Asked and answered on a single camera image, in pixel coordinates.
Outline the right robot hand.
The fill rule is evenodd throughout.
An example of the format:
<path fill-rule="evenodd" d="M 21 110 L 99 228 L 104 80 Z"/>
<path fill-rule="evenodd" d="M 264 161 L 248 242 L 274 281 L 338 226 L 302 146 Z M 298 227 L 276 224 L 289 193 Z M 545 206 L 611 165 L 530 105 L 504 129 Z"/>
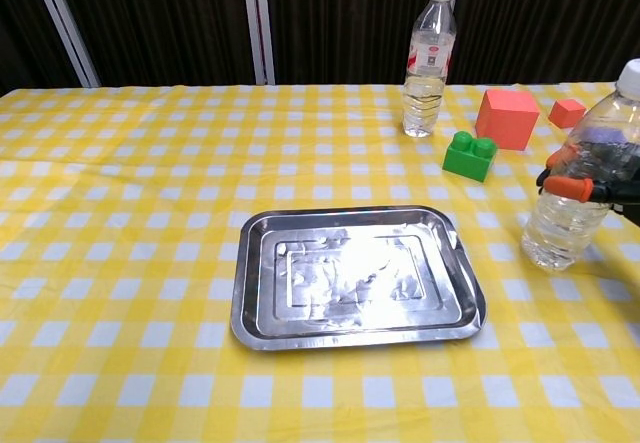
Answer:
<path fill-rule="evenodd" d="M 639 226 L 639 170 L 630 181 L 606 183 L 592 178 L 552 176 L 552 170 L 561 163 L 577 162 L 580 147 L 564 144 L 548 157 L 545 169 L 538 175 L 536 186 L 555 196 L 580 203 L 598 203 L 613 207 L 613 211 L 635 226 Z"/>

